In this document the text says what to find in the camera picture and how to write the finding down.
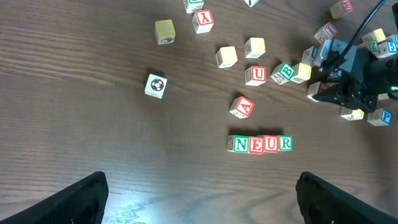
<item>alphabet block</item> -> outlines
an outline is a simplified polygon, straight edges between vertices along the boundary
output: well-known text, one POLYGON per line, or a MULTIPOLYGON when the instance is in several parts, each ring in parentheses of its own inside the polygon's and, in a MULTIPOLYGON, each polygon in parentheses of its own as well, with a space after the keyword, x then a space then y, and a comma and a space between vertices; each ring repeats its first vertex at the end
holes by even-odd
POLYGON ((392 113, 386 109, 378 109, 368 114, 368 122, 374 126, 390 126, 392 118, 392 113))
POLYGON ((293 136, 279 136, 279 151, 293 151, 293 136))
POLYGON ((264 38, 250 38, 244 44, 244 55, 246 58, 259 58, 266 52, 266 43, 264 38))
POLYGON ((171 19, 167 19, 164 21, 156 21, 155 35, 156 35, 157 44, 159 45, 174 43, 175 30, 174 30, 173 21, 171 21, 171 19))
POLYGON ((318 50, 319 47, 318 46, 312 46, 309 49, 307 49, 304 53, 303 53, 303 57, 301 58, 301 62, 303 62, 304 64, 307 64, 311 67, 314 67, 314 61, 317 57, 318 54, 318 50))
POLYGON ((353 5, 349 0, 339 0, 338 3, 330 8, 330 13, 334 19, 338 19, 344 17, 353 10, 353 5))
POLYGON ((257 4, 260 0, 244 0, 250 7, 257 4))
POLYGON ((295 83, 303 83, 311 78, 311 66, 300 62, 294 65, 293 69, 295 73, 290 81, 295 83))
POLYGON ((222 47, 216 54, 218 68, 232 67, 237 61, 235 47, 222 47))
POLYGON ((184 6, 187 13, 193 13, 200 10, 205 4, 205 0, 184 0, 184 6))
POLYGON ((249 137, 228 136, 227 150, 229 152, 249 153, 249 137))
POLYGON ((319 41, 319 43, 323 44, 325 40, 334 39, 337 34, 337 28, 331 22, 328 22, 326 25, 318 29, 314 37, 319 41))
POLYGON ((254 103, 248 100, 246 97, 239 97, 234 100, 232 103, 229 112, 238 118, 248 118, 251 114, 251 111, 254 108, 254 103))
POLYGON ((162 99, 164 90, 166 89, 166 83, 166 78, 150 74, 147 85, 145 86, 145 94, 162 99))
POLYGON ((279 152, 279 136, 258 136, 264 138, 264 152, 278 153, 279 152))
POLYGON ((214 25, 213 15, 210 9, 196 11, 193 16, 192 23, 197 34, 210 32, 214 25))
POLYGON ((361 110, 351 110, 345 107, 341 107, 340 116, 348 121, 362 120, 365 113, 361 110))
POLYGON ((396 53, 398 53, 398 49, 394 41, 386 41, 379 44, 379 51, 374 52, 377 58, 386 58, 396 53))
POLYGON ((377 29, 362 36, 362 41, 364 43, 370 40, 376 40, 378 43, 382 42, 383 40, 386 40, 386 36, 384 35, 383 29, 377 29))
POLYGON ((278 65, 271 74, 271 78, 280 85, 289 82, 293 76, 294 68, 292 68, 287 62, 278 65))
POLYGON ((246 85, 259 86, 267 81, 267 69, 262 66, 251 66, 245 71, 246 85))

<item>tabletop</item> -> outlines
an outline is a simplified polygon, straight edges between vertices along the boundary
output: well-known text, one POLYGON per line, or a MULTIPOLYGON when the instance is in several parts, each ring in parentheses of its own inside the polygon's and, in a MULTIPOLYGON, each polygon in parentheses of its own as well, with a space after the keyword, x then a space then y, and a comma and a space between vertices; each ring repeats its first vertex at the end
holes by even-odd
MULTIPOLYGON (((182 0, 0 1, 0 220, 100 170, 109 197, 103 223, 303 223, 295 184, 310 171, 398 216, 397 122, 374 127, 306 97, 309 83, 278 85, 269 75, 319 45, 327 22, 349 41, 376 0, 205 0, 215 24, 196 34, 182 0), (155 21, 171 19, 176 39, 157 45, 155 21), (246 59, 263 37, 267 52, 246 59), (235 46, 219 69, 215 53, 235 46), (246 86, 244 71, 267 68, 246 86), (144 94, 149 73, 168 79, 163 99, 144 94), (238 119, 238 96, 255 103, 238 119), (286 134, 294 151, 235 154, 228 135, 286 134)), ((365 32, 397 32, 389 1, 365 32)), ((394 100, 380 102, 397 115, 394 100)))

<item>black cable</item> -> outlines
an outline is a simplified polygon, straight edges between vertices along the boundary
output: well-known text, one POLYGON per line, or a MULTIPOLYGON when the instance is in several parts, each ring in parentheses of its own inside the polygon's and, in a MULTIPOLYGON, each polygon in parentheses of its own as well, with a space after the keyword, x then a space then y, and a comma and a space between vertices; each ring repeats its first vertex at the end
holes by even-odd
POLYGON ((381 6, 386 3, 388 0, 380 0, 380 2, 376 5, 376 7, 371 11, 371 13, 369 13, 369 15, 365 18, 365 20, 362 22, 361 26, 358 28, 358 30, 356 31, 356 33, 354 34, 353 38, 350 40, 350 42, 348 43, 347 47, 344 49, 344 51, 341 53, 341 55, 337 58, 335 58, 333 61, 331 61, 330 63, 335 67, 339 67, 342 63, 344 63, 344 56, 348 53, 348 51, 352 48, 352 46, 354 45, 354 43, 356 43, 358 41, 358 39, 360 38, 363 30, 365 29, 365 27, 367 26, 367 24, 369 23, 369 21, 373 18, 373 16, 378 12, 378 10, 381 8, 381 6))

